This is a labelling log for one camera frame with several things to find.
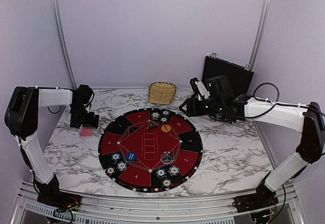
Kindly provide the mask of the aluminium front rail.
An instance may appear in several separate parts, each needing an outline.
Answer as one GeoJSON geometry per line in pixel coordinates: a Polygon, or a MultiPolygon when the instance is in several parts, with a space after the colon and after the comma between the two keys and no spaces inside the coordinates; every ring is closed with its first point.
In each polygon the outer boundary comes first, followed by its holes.
{"type": "Polygon", "coordinates": [[[252,189],[226,194],[189,197],[121,197],[81,194],[79,209],[58,213],[55,207],[37,201],[32,184],[20,188],[10,223],[306,223],[292,185],[277,192],[279,203],[238,212],[234,198],[252,189]]]}

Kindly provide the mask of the woven bamboo tray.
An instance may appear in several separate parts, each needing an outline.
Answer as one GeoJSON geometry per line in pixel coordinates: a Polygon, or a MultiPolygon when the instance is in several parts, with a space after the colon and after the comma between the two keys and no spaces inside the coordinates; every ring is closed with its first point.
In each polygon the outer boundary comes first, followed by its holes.
{"type": "Polygon", "coordinates": [[[148,101],[152,104],[170,105],[176,95],[177,87],[173,83],[153,82],[149,86],[148,101]]]}

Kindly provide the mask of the orange big blind button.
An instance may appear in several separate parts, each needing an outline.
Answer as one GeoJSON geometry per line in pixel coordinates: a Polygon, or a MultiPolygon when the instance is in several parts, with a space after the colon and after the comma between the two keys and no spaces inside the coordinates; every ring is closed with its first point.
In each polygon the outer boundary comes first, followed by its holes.
{"type": "Polygon", "coordinates": [[[170,132],[171,129],[172,129],[171,126],[168,125],[168,124],[164,124],[164,125],[161,126],[161,130],[162,130],[163,132],[165,132],[165,133],[170,132]]]}

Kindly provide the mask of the round red black poker mat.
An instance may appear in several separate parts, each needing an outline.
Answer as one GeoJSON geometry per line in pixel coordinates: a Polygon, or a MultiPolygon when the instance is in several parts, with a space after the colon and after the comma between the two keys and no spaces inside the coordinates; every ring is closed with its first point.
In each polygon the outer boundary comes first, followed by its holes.
{"type": "Polygon", "coordinates": [[[115,168],[115,174],[110,177],[118,185],[132,191],[143,193],[157,193],[176,188],[185,183],[198,169],[203,157],[203,144],[195,126],[182,115],[170,112],[168,125],[171,131],[165,133],[161,130],[164,125],[160,122],[162,111],[167,109],[143,108],[124,113],[114,119],[105,128],[98,147],[99,161],[105,171],[108,167],[115,168]],[[159,120],[152,120],[151,113],[158,112],[159,120]],[[148,122],[159,124],[147,130],[148,122]],[[173,151],[175,160],[171,164],[163,164],[160,155],[164,151],[173,151]],[[111,155],[120,153],[120,162],[126,162],[127,169],[123,172],[117,170],[111,155]],[[135,152],[137,160],[128,162],[126,154],[135,152]],[[180,172],[171,176],[168,170],[177,166],[180,172]],[[163,179],[158,179],[155,172],[163,168],[167,177],[172,181],[170,188],[164,188],[163,179]]]}

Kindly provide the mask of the left aluminium frame post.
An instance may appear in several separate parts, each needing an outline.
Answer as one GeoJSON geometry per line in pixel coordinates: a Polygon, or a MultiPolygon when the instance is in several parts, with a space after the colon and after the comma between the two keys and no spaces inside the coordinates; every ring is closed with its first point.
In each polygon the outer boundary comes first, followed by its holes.
{"type": "Polygon", "coordinates": [[[76,89],[77,83],[76,83],[76,79],[75,79],[75,76],[73,73],[66,39],[64,37],[63,24],[62,24],[60,8],[59,8],[59,0],[51,0],[51,4],[52,4],[52,9],[53,9],[53,15],[54,15],[54,21],[55,21],[55,25],[56,25],[56,31],[57,31],[57,35],[58,35],[59,45],[60,45],[60,49],[62,52],[63,62],[64,62],[64,66],[66,68],[68,80],[69,80],[71,88],[76,89]]]}

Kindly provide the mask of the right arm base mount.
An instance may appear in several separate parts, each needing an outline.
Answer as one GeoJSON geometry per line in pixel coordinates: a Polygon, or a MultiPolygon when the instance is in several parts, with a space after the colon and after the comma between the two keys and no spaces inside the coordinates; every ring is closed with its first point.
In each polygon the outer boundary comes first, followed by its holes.
{"type": "Polygon", "coordinates": [[[235,197],[232,206],[237,209],[238,213],[249,211],[250,218],[254,223],[268,223],[275,213],[278,203],[276,196],[265,199],[254,193],[235,197]]]}

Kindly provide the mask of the red playing card deck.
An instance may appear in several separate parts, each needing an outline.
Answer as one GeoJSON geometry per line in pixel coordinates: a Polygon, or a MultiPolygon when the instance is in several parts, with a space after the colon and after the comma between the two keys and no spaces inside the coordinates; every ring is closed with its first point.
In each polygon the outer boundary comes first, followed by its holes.
{"type": "Polygon", "coordinates": [[[93,137],[93,127],[81,127],[80,137],[81,138],[92,138],[93,137]]]}

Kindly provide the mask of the right aluminium frame post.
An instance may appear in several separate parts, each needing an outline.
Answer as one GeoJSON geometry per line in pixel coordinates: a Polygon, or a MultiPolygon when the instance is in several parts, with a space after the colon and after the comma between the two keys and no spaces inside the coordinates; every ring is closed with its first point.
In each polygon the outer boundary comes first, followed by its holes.
{"type": "Polygon", "coordinates": [[[258,22],[257,33],[255,36],[255,41],[253,44],[253,49],[252,49],[252,53],[250,56],[250,60],[249,60],[249,63],[247,64],[247,68],[251,71],[253,71],[254,68],[256,67],[259,49],[260,49],[263,35],[265,33],[266,26],[267,26],[270,6],[271,6],[271,0],[263,0],[262,1],[262,9],[261,9],[259,22],[258,22]]]}

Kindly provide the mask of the red black chip stack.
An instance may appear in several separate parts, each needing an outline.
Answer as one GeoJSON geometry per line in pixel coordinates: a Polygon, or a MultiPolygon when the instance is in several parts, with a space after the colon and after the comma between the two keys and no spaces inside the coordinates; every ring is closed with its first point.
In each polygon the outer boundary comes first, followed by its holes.
{"type": "Polygon", "coordinates": [[[105,173],[108,175],[108,176],[112,176],[115,174],[115,168],[114,167],[108,167],[106,170],[105,170],[105,173]]]}
{"type": "Polygon", "coordinates": [[[168,118],[167,118],[167,117],[162,117],[162,118],[160,119],[160,122],[161,122],[162,124],[166,124],[166,123],[168,123],[168,118]]]}
{"type": "Polygon", "coordinates": [[[161,181],[161,184],[164,188],[170,188],[172,186],[172,181],[166,178],[161,181]]]}

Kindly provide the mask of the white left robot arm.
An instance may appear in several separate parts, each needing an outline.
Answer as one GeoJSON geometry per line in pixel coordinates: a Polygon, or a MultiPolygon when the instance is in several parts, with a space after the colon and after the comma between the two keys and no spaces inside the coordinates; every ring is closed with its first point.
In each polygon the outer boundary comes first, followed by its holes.
{"type": "Polygon", "coordinates": [[[64,195],[57,190],[57,179],[47,164],[38,138],[39,109],[53,106],[70,107],[70,127],[97,128],[99,116],[89,109],[94,92],[88,85],[77,89],[59,87],[17,86],[5,112],[5,124],[16,139],[26,164],[34,172],[36,183],[48,187],[45,199],[53,206],[64,202],[64,195]]]}

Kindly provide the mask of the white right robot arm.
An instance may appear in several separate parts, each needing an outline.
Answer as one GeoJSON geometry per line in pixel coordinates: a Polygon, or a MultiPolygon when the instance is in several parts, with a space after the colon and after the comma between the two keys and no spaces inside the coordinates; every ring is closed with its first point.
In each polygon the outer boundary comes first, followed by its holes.
{"type": "Polygon", "coordinates": [[[259,98],[255,93],[236,96],[226,76],[213,77],[205,83],[192,78],[190,84],[193,94],[179,107],[186,116],[208,115],[229,123],[252,121],[274,129],[279,135],[271,136],[281,143],[289,139],[289,135],[297,140],[297,143],[289,140],[293,151],[287,153],[287,158],[264,178],[257,193],[252,195],[255,207],[264,207],[271,200],[271,193],[324,155],[324,113],[318,103],[280,102],[279,92],[274,100],[259,98]]]}

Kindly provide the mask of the aluminium frame post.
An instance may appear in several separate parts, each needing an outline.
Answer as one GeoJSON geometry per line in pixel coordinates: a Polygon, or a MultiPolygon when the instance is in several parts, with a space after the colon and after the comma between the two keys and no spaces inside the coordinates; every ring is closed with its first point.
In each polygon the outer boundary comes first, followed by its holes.
{"type": "Polygon", "coordinates": [[[57,31],[57,35],[58,35],[59,45],[60,45],[60,49],[62,52],[63,62],[64,62],[64,66],[66,68],[68,80],[69,80],[71,88],[76,89],[77,83],[76,83],[76,79],[75,79],[75,76],[73,73],[66,39],[64,37],[63,24],[62,24],[60,8],[59,8],[59,0],[51,0],[51,4],[52,4],[52,9],[53,9],[53,15],[54,15],[54,21],[55,21],[55,25],[56,25],[56,31],[57,31]]]}
{"type": "Polygon", "coordinates": [[[260,49],[263,35],[265,33],[266,26],[267,26],[270,6],[271,6],[271,0],[263,0],[262,1],[262,9],[261,9],[259,22],[258,22],[257,33],[255,36],[255,41],[253,44],[253,49],[252,49],[252,53],[250,56],[250,60],[249,60],[249,63],[247,64],[247,68],[251,71],[253,71],[254,68],[256,67],[259,49],[260,49]]]}

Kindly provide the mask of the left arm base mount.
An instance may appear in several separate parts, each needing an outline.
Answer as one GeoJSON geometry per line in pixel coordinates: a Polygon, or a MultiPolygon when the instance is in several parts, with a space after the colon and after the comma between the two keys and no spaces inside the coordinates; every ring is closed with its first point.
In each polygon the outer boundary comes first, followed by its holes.
{"type": "Polygon", "coordinates": [[[67,214],[67,220],[73,222],[75,219],[73,212],[79,210],[81,196],[69,193],[59,195],[38,194],[37,201],[55,207],[55,214],[67,214]]]}

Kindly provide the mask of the clear round dealer button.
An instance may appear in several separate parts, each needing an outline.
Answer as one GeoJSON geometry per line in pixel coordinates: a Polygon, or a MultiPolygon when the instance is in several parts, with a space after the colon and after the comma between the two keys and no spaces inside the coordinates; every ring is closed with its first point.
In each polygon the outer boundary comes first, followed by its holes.
{"type": "Polygon", "coordinates": [[[164,151],[160,155],[160,161],[163,164],[171,164],[175,160],[173,151],[164,151]]]}

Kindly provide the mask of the blue small blind button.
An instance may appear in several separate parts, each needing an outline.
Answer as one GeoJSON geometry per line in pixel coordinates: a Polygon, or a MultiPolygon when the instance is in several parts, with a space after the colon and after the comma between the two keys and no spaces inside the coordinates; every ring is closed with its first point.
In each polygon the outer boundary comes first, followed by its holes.
{"type": "Polygon", "coordinates": [[[137,154],[135,152],[128,152],[126,154],[126,160],[128,162],[135,162],[137,160],[137,154]]]}

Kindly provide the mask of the black poker chip case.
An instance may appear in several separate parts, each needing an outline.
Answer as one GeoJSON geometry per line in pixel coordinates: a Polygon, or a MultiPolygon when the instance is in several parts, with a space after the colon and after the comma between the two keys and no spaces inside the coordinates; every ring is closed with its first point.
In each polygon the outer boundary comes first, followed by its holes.
{"type": "Polygon", "coordinates": [[[254,72],[244,67],[219,58],[205,57],[202,81],[216,76],[226,76],[233,90],[234,96],[247,94],[254,72]]]}

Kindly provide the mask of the black triangular all-in marker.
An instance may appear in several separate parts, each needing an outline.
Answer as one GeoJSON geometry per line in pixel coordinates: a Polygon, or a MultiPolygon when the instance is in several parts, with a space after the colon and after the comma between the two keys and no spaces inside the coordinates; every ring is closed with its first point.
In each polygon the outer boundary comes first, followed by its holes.
{"type": "Polygon", "coordinates": [[[154,122],[148,122],[148,124],[147,124],[147,130],[154,129],[156,127],[159,127],[159,124],[154,123],[154,122]]]}

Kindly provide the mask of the green blue chip stack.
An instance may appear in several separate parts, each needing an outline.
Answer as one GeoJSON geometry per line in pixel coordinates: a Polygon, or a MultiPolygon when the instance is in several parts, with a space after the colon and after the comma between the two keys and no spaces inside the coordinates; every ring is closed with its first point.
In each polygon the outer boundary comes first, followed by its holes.
{"type": "Polygon", "coordinates": [[[158,179],[165,179],[167,177],[167,172],[163,168],[157,169],[155,174],[158,179]]]}
{"type": "Polygon", "coordinates": [[[113,163],[115,163],[115,164],[118,163],[118,162],[120,162],[120,159],[121,159],[120,153],[118,153],[118,152],[113,153],[111,155],[111,159],[112,159],[113,163]]]}
{"type": "Polygon", "coordinates": [[[162,116],[167,118],[167,117],[170,116],[170,112],[167,111],[167,110],[163,110],[163,111],[162,111],[162,116]]]}

